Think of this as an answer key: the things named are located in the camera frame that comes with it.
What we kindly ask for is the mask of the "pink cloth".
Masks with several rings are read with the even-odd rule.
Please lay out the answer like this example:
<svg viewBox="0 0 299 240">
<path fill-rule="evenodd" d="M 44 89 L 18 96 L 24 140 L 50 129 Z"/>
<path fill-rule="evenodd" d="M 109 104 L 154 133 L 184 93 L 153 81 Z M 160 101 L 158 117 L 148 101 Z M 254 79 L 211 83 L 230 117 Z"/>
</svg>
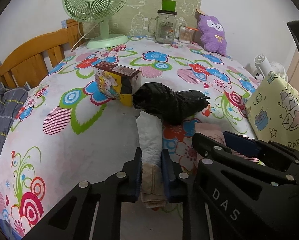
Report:
<svg viewBox="0 0 299 240">
<path fill-rule="evenodd" d="M 226 145 L 223 132 L 221 131 L 220 126 L 218 126 L 218 125 L 202 123 L 202 122 L 196 122 L 194 124 L 194 132 L 195 133 L 201 133 L 201 134 L 215 140 L 216 142 L 219 142 L 222 145 Z M 243 158 L 243 159 L 252 161 L 254 163 L 263 165 L 263 163 L 255 157 L 251 157 L 251 158 L 246 157 L 245 155 L 242 155 L 242 154 L 238 153 L 235 150 L 231 150 L 231 152 L 232 152 L 233 155 L 236 155 L 240 158 Z"/>
</svg>

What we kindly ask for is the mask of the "yellow-green fabric storage box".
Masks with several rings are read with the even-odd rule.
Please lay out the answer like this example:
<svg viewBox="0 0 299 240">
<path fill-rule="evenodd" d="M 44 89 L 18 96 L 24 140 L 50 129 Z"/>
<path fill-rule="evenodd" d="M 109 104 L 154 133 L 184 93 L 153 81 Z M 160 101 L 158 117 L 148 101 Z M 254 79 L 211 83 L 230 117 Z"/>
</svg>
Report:
<svg viewBox="0 0 299 240">
<path fill-rule="evenodd" d="M 299 92 L 288 82 L 270 72 L 245 106 L 257 139 L 299 151 Z"/>
</svg>

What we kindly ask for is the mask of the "beige door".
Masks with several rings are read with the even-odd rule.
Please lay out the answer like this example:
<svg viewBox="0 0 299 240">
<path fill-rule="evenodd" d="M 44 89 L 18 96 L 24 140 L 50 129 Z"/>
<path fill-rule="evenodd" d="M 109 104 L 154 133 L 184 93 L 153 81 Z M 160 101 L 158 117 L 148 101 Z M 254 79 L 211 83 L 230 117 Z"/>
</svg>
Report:
<svg viewBox="0 0 299 240">
<path fill-rule="evenodd" d="M 296 49 L 287 71 L 289 83 L 299 92 L 299 52 Z"/>
</svg>

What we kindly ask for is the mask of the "floral tablecloth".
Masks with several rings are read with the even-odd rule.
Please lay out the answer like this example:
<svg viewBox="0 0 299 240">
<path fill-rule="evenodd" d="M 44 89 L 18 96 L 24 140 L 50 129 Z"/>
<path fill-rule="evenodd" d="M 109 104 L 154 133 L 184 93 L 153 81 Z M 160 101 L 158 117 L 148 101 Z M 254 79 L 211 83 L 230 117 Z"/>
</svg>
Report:
<svg viewBox="0 0 299 240">
<path fill-rule="evenodd" d="M 81 46 L 32 89 L 7 134 L 0 154 L 0 227 L 8 239 L 23 238 L 80 181 L 103 181 L 133 158 L 139 111 L 100 92 L 94 65 L 101 61 L 139 70 L 142 83 L 209 97 L 206 109 L 159 133 L 187 173 L 197 169 L 196 123 L 254 136 L 244 104 L 258 81 L 231 57 L 141 36 L 113 48 Z"/>
</svg>

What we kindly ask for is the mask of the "white standing fan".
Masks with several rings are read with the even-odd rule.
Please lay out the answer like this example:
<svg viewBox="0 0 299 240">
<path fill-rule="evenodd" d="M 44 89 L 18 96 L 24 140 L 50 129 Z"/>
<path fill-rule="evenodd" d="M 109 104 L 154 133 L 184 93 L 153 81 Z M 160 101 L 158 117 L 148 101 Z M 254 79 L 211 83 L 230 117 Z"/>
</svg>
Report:
<svg viewBox="0 0 299 240">
<path fill-rule="evenodd" d="M 270 72 L 274 72 L 288 82 L 287 72 L 280 63 L 269 62 L 264 54 L 257 55 L 253 62 L 248 63 L 245 69 L 256 79 L 266 77 Z"/>
</svg>

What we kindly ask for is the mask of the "small colourful carton box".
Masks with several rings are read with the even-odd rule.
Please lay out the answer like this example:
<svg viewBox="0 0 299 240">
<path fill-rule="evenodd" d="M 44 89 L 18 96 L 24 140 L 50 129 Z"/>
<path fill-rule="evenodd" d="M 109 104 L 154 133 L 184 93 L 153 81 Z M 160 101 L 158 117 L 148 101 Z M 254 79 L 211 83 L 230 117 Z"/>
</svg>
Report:
<svg viewBox="0 0 299 240">
<path fill-rule="evenodd" d="M 141 87 L 141 71 L 117 63 L 101 61 L 94 66 L 99 91 L 107 98 L 133 106 L 133 95 Z"/>
</svg>

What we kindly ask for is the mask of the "purple plush bunny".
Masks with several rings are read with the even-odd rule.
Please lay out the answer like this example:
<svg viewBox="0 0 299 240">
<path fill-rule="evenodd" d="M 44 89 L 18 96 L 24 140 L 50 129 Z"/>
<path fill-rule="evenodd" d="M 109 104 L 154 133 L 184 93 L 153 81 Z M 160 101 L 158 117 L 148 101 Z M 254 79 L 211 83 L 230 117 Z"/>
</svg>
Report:
<svg viewBox="0 0 299 240">
<path fill-rule="evenodd" d="M 226 56 L 225 31 L 218 19 L 214 16 L 200 15 L 197 27 L 201 33 L 200 40 L 204 49 Z"/>
</svg>

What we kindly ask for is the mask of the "blue plaid blanket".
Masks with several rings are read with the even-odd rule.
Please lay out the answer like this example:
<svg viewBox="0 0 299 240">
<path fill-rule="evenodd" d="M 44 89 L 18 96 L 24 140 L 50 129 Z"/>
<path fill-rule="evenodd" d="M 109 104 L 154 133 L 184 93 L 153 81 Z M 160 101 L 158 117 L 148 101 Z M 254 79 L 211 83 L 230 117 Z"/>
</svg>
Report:
<svg viewBox="0 0 299 240">
<path fill-rule="evenodd" d="M 28 98 L 28 86 L 7 88 L 0 82 L 0 155 L 7 134 Z"/>
</svg>

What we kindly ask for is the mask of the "small toothpick jar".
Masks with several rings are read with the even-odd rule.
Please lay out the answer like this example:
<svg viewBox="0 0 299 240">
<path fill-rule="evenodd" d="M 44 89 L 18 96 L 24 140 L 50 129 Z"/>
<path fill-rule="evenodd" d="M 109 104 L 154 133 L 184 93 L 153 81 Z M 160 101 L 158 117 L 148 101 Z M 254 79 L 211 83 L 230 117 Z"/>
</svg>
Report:
<svg viewBox="0 0 299 240">
<path fill-rule="evenodd" d="M 198 31 L 198 29 L 180 25 L 179 37 L 178 37 L 179 42 L 186 43 L 186 44 L 191 43 L 193 41 L 196 31 Z"/>
</svg>

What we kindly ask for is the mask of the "wooden chair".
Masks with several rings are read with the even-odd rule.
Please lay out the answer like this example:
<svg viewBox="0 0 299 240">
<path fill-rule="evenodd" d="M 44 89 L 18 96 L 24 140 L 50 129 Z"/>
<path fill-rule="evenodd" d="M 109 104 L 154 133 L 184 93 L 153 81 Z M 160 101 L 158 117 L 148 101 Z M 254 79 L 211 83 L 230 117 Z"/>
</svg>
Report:
<svg viewBox="0 0 299 240">
<path fill-rule="evenodd" d="M 78 47 L 83 31 L 82 24 L 66 20 L 66 27 L 52 33 L 39 35 L 16 48 L 0 64 L 0 82 L 9 88 L 28 83 L 36 87 L 48 74 L 43 54 L 47 53 L 52 67 L 65 59 L 64 46 Z"/>
</svg>

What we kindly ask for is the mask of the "glass mason jar mug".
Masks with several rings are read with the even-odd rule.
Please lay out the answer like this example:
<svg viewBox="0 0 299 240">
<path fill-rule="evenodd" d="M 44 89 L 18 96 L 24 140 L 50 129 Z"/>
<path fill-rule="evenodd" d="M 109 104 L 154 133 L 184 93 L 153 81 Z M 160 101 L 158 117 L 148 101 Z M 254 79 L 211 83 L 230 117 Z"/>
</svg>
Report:
<svg viewBox="0 0 299 240">
<path fill-rule="evenodd" d="M 158 15 L 149 19 L 148 32 L 154 37 L 155 42 L 172 44 L 175 37 L 177 23 L 175 11 L 158 10 Z"/>
</svg>

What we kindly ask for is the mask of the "green cup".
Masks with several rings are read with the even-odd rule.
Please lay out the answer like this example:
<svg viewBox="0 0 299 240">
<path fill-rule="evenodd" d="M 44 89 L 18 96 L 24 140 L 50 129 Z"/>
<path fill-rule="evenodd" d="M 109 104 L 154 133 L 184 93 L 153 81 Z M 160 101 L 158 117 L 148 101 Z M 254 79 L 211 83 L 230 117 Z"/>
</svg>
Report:
<svg viewBox="0 0 299 240">
<path fill-rule="evenodd" d="M 162 0 L 161 9 L 163 11 L 175 12 L 176 1 Z"/>
</svg>

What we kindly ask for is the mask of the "green patterned cardboard sheet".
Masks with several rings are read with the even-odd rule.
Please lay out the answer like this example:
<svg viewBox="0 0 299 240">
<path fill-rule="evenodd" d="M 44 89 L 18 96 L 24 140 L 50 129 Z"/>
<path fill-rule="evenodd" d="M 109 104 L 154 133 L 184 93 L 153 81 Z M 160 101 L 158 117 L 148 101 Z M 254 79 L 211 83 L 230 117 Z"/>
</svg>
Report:
<svg viewBox="0 0 299 240">
<path fill-rule="evenodd" d="M 126 36 L 148 36 L 149 20 L 158 15 L 163 0 L 127 0 L 119 12 L 109 19 L 110 34 L 124 34 Z M 176 2 L 177 24 L 175 38 L 179 36 L 179 27 L 196 27 L 196 10 L 200 8 L 202 0 L 171 0 Z"/>
</svg>

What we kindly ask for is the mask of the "green desk fan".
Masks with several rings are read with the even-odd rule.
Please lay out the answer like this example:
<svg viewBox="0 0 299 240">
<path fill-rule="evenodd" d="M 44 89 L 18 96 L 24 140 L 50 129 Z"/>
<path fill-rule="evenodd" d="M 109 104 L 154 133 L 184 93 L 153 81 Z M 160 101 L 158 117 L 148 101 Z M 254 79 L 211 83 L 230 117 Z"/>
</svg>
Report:
<svg viewBox="0 0 299 240">
<path fill-rule="evenodd" d="M 87 42 L 88 49 L 102 49 L 128 42 L 122 34 L 109 33 L 109 19 L 119 12 L 127 0 L 62 0 L 65 12 L 73 20 L 100 26 L 100 35 Z"/>
</svg>

